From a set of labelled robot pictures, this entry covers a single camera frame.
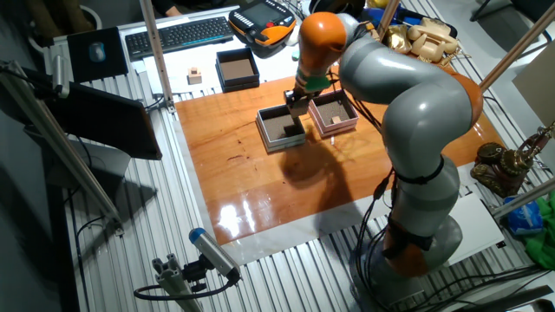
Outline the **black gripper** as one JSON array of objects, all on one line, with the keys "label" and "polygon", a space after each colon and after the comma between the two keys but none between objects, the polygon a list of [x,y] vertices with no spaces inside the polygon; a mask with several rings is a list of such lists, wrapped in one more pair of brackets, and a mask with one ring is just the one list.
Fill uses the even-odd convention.
[{"label": "black gripper", "polygon": [[306,101],[305,114],[309,114],[311,112],[312,98],[313,98],[313,93],[307,92],[306,90],[300,87],[294,87],[293,90],[284,91],[284,100],[288,108],[293,108],[295,103]]}]

